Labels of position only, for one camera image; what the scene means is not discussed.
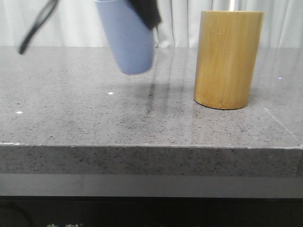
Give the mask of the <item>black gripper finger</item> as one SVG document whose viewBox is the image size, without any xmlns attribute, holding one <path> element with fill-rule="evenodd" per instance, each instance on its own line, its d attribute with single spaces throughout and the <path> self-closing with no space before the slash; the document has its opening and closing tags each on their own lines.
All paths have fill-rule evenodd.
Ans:
<svg viewBox="0 0 303 227">
<path fill-rule="evenodd" d="M 146 27 L 153 30 L 160 22 L 160 12 L 156 0 L 128 0 Z"/>
</svg>

